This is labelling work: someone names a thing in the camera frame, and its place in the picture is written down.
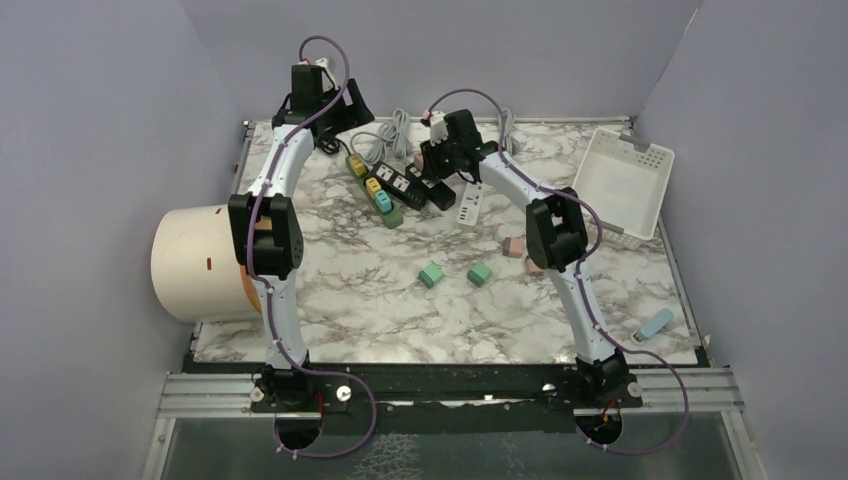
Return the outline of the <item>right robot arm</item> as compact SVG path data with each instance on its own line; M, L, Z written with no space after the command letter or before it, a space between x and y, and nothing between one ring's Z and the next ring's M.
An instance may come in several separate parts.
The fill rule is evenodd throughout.
M590 209L573 189L543 184L519 167L498 142L483 141L469 110L427 112L421 123L429 129L429 139L420 145L426 179L468 174L524 210L527 252L554 284L573 332L578 396L589 406L604 405L626 380L628 367L609 338L589 285L586 260L593 249L583 214Z

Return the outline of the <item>green power strip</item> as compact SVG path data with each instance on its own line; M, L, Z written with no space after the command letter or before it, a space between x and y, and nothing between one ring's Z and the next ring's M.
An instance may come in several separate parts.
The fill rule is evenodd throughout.
M383 225L388 229L395 229L402 225L403 213L364 160L357 154L350 154L346 157L345 165Z

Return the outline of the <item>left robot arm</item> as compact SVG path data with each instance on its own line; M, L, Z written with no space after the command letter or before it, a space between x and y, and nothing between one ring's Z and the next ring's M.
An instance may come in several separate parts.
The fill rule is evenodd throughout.
M227 204L236 259L256 290L268 336L260 386L267 400L294 411L309 406L316 393L296 301L305 243L292 196L319 137L373 119L358 91L344 102L346 86L326 58L293 65L292 90L272 119L271 147L260 173Z

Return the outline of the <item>pink USB charger plug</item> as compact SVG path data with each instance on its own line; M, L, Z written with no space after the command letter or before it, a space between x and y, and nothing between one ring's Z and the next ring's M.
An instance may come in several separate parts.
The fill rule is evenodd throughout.
M545 269L539 267L530 257L526 257L524 261L525 272L530 276L540 276L545 273Z

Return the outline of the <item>green USB charger plug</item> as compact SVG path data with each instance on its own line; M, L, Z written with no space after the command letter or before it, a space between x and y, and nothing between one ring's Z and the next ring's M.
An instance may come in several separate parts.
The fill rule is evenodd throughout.
M428 289L434 288L445 278L443 270L435 263L430 263L418 273L418 280Z

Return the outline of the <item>white power strip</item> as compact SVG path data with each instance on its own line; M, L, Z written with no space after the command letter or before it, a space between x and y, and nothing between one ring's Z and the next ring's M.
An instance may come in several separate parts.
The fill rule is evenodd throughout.
M457 213L457 223L461 226L473 227L477 224L483 199L483 186L479 183L469 183L460 199Z

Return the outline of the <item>black power strip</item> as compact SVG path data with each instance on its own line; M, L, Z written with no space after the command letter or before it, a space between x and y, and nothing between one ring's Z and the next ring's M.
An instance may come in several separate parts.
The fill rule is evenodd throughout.
M441 211L446 211L456 203L456 193L443 181L431 181L422 176L421 170L414 163L405 167L407 177L415 188L423 193L426 200Z
M367 177L376 179L389 195L415 211L421 211L428 201L420 184L383 161L376 162Z

